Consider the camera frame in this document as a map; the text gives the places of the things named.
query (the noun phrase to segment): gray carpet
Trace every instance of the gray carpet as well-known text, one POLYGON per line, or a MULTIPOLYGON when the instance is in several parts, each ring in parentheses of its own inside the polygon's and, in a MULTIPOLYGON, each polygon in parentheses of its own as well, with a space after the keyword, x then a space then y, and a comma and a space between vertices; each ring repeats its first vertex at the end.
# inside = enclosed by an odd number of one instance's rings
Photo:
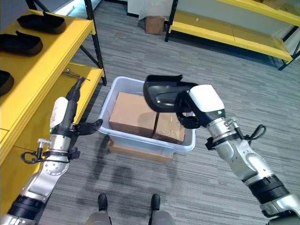
MULTIPOLYGON (((117 76, 144 80, 149 74, 179 75, 189 82, 212 84, 228 116, 238 118, 245 134, 267 126, 253 141, 286 187, 300 195, 299 61, 277 71, 279 61, 216 43, 195 44, 145 34, 143 23, 126 16, 126 6, 104 2, 95 11, 108 80, 90 105, 88 121, 98 118, 101 105, 117 76)), ((84 45, 93 50, 91 37, 84 45)), ((79 51, 75 62, 93 65, 79 51)), ((204 144, 209 134, 197 131, 196 147, 175 154, 167 165, 110 154, 107 137, 79 137, 80 159, 72 161, 59 180, 40 219, 42 225, 84 224, 97 211, 97 197, 107 194, 113 225, 145 225, 150 198, 161 195, 161 209, 178 225, 263 225, 268 220, 257 200, 215 151, 204 144)))

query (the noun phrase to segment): black shelf post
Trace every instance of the black shelf post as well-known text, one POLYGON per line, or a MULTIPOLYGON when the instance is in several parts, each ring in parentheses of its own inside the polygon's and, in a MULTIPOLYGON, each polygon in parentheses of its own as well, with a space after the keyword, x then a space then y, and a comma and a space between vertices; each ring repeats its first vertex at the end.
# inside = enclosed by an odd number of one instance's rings
MULTIPOLYGON (((284 42, 298 29, 299 27, 297 27, 297 26, 294 26, 286 35, 285 35, 285 37, 282 39, 284 42)), ((297 44, 297 46, 296 46, 296 48, 295 48, 295 51, 294 51, 294 53, 293 53, 293 55, 291 55, 291 57, 292 57, 292 60, 288 63, 288 64, 286 64, 286 62, 284 61, 284 60, 282 60, 283 61, 283 65, 278 69, 279 71, 281 71, 281 70, 283 70, 284 68, 286 68, 291 62, 293 62, 297 57, 299 57, 300 56, 300 50, 298 51, 298 49, 299 49, 299 47, 300 47, 300 40, 299 40, 299 42, 298 42, 298 44, 297 44)))
POLYGON ((170 14, 169 23, 168 23, 168 29, 167 29, 167 32, 165 34, 165 42, 169 41, 169 36, 170 36, 169 30, 170 30, 170 26, 173 24, 177 4, 178 4, 178 0, 173 0, 171 14, 170 14))
POLYGON ((104 77, 102 77, 101 79, 102 79, 103 85, 106 86, 107 80, 106 80, 106 76, 105 76, 105 70, 103 67, 102 55, 101 55, 101 51, 100 51, 100 45, 99 45, 99 39, 98 39, 98 35, 97 35, 97 28, 96 28, 92 3, 90 0, 84 0, 84 4, 85 4, 85 9, 86 9, 86 14, 88 15, 88 19, 92 20, 94 22, 95 34, 94 35, 92 34, 92 38, 93 38, 96 57, 97 57, 97 61, 98 61, 98 67, 100 69, 103 69, 103 72, 104 72, 104 77))
MULTIPOLYGON (((30 9, 37 10, 37 7, 35 5, 35 3, 36 3, 43 11, 49 12, 47 7, 44 6, 39 0, 26 0, 26 3, 30 9)), ((101 51, 100 51, 100 44, 99 44, 99 39, 98 39, 98 35, 97 35, 97 29, 96 29, 96 24, 95 24, 95 19, 94 19, 92 3, 90 0, 84 0, 84 3, 85 3, 85 9, 86 9, 86 14, 88 15, 88 19, 92 20, 94 22, 95 34, 92 35, 92 38, 93 38, 93 43, 94 43, 94 47, 95 47, 97 60, 88 52, 88 50, 86 50, 86 48, 84 48, 83 45, 80 46, 80 49, 97 65, 97 67, 99 67, 99 69, 103 69, 104 77, 102 77, 101 79, 102 79, 103 85, 106 86, 107 80, 106 80, 106 76, 105 76, 105 70, 104 70, 102 55, 101 55, 101 51)))

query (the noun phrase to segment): black rubber foot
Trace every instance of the black rubber foot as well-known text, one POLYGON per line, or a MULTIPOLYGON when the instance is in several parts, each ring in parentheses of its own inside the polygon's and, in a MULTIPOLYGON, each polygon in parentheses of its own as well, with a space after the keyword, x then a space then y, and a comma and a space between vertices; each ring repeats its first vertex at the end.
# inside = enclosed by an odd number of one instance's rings
POLYGON ((160 207, 160 196, 154 194, 151 198, 151 213, 155 210, 159 210, 160 207))
POLYGON ((98 196, 98 205, 99 205, 99 211, 107 211, 108 203, 107 203, 107 197, 105 194, 100 194, 98 196))

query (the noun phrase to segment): white plastic bag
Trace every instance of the white plastic bag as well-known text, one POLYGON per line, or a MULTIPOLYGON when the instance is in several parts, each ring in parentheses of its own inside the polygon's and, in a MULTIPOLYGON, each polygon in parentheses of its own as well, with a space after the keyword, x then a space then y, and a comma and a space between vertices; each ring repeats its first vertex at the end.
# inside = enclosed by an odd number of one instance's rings
POLYGON ((145 0, 139 14, 139 20, 149 15, 169 16, 173 0, 145 0))

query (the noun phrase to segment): black cable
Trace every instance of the black cable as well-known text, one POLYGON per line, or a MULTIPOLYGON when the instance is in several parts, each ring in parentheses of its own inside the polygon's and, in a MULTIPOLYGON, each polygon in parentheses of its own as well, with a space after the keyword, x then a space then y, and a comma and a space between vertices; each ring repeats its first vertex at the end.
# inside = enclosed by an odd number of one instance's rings
POLYGON ((27 152, 23 152, 21 154, 21 159, 27 163, 27 164, 35 164, 35 163, 42 163, 42 162, 54 162, 54 163, 70 163, 70 160, 68 159, 68 161, 60 161, 60 160, 49 160, 49 159, 42 159, 42 158, 38 158, 38 153, 36 151, 34 152, 30 152, 30 151, 27 151, 27 152), (27 160, 25 158, 26 154, 30 154, 30 155, 33 155, 35 156, 35 158, 33 158, 32 160, 27 160))
POLYGON ((243 135, 243 133, 242 133, 242 131, 240 130, 239 127, 236 127, 234 130, 235 130, 235 132, 238 134, 238 136, 239 136, 239 138, 240 138, 241 140, 244 140, 244 139, 245 139, 245 138, 244 138, 244 135, 243 135))
POLYGON ((252 135, 250 135, 250 136, 249 136, 249 135, 245 135, 244 138, 245 138, 245 140, 248 141, 249 145, 251 145, 251 142, 252 142, 253 140, 256 140, 256 139, 258 139, 258 138, 261 138, 261 137, 264 135, 264 133, 266 133, 266 131, 267 131, 266 126, 263 125, 263 124, 260 124, 260 125, 255 129, 255 131, 253 132, 252 135))

